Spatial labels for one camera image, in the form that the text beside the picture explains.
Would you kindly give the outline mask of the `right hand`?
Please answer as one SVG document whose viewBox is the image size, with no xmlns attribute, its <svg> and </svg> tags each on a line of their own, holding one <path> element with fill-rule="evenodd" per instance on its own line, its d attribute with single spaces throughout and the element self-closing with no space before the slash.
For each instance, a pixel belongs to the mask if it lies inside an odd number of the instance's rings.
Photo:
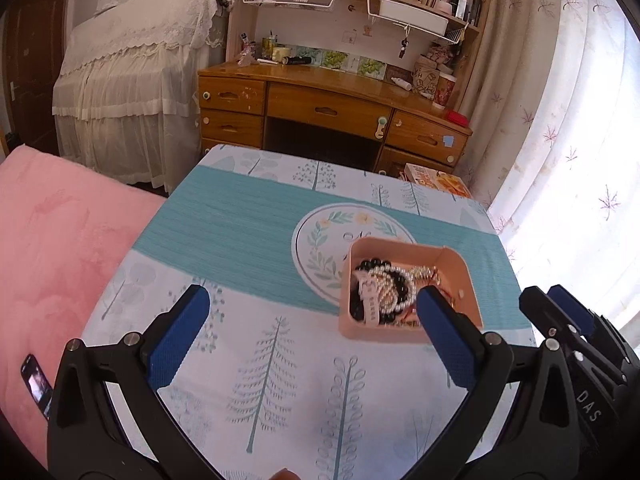
<svg viewBox="0 0 640 480">
<path fill-rule="evenodd" d="M 283 468 L 277 471 L 275 474 L 273 474 L 269 478 L 269 480 L 300 480 L 300 478 L 292 470 L 289 470 L 288 468 Z"/>
</svg>

